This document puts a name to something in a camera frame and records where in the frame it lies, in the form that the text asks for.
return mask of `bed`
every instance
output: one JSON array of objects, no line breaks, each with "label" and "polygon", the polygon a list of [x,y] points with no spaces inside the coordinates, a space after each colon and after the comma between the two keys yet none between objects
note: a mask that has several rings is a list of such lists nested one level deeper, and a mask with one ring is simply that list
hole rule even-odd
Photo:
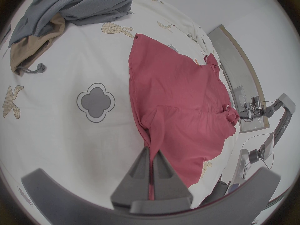
[{"label": "bed", "polygon": [[[26,0],[13,17],[12,30],[30,3]],[[17,76],[11,72],[9,50],[6,52],[10,37],[0,50],[0,99],[3,102],[10,93],[19,108],[0,117],[0,168],[14,195],[42,224],[48,222],[28,199],[21,183],[24,175],[42,168],[79,197],[113,208],[110,195],[143,148],[128,91],[128,57],[136,33],[199,64],[205,64],[203,58],[210,53],[220,61],[201,27],[161,0],[133,0],[130,13],[112,23],[67,24],[32,65],[33,69],[38,63],[46,65],[43,74]],[[220,79],[230,91],[222,70]],[[93,88],[101,88],[110,99],[100,118],[94,118],[80,102]],[[191,208],[219,180],[240,132],[240,126],[235,127],[222,153],[205,162],[199,182],[189,187],[194,197]]]}]

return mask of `white floor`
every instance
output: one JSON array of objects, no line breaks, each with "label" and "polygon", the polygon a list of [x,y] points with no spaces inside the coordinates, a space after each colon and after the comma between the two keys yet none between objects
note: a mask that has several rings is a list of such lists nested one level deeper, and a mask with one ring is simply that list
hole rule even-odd
[{"label": "white floor", "polygon": [[[273,198],[283,193],[295,180],[300,169],[300,39],[290,19],[276,0],[163,0],[190,16],[210,33],[223,24],[242,47],[260,80],[265,99],[276,100],[283,92],[296,104],[296,113],[284,135],[274,148],[272,171],[281,175],[281,182]],[[259,132],[243,133],[224,170],[225,182],[231,180],[242,144],[248,138],[272,132],[283,115],[283,109],[269,119],[271,127]],[[249,140],[244,148],[258,149],[268,135]],[[272,164],[272,157],[267,161]],[[264,164],[253,164],[250,177]],[[261,212],[261,224],[279,204]]]}]

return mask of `red garment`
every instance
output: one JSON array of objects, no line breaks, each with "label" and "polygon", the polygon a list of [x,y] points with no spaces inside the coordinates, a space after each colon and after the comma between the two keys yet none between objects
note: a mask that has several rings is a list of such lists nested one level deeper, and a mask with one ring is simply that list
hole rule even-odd
[{"label": "red garment", "polygon": [[187,187],[199,181],[203,162],[221,153],[239,118],[215,57],[204,58],[199,66],[143,34],[129,56],[131,107],[150,162],[160,149]]}]

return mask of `mattress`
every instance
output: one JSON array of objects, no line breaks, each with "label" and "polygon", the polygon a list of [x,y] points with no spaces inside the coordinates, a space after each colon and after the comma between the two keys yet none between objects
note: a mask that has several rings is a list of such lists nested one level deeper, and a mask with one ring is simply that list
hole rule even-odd
[{"label": "mattress", "polygon": [[[144,146],[128,90],[128,58],[136,33],[199,64],[205,64],[203,58],[210,53],[219,61],[201,27],[162,0],[133,0],[131,12],[112,23],[68,24],[30,67],[35,70],[43,63],[43,74],[15,75],[10,50],[6,52],[9,39],[0,50],[0,102],[10,94],[19,109],[0,117],[0,168],[20,203],[42,224],[48,221],[24,199],[24,175],[42,168],[77,196],[113,208],[110,195]],[[222,70],[220,79],[229,91]],[[85,99],[94,99],[97,109],[82,102]],[[205,162],[199,182],[189,187],[192,208],[212,192],[226,167],[240,131],[235,127],[222,153]]]}]

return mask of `gray headboard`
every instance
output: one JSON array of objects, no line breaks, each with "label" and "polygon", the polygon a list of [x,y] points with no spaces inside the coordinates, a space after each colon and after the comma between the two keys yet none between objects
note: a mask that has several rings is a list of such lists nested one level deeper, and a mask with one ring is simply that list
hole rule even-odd
[{"label": "gray headboard", "polygon": [[[265,101],[260,82],[249,59],[225,27],[220,25],[208,34],[208,37],[220,57],[221,69],[230,89],[243,86],[248,102],[251,102],[254,96],[259,96],[261,101]],[[267,117],[257,118],[252,122],[239,120],[239,124],[241,133],[270,127]]]}]

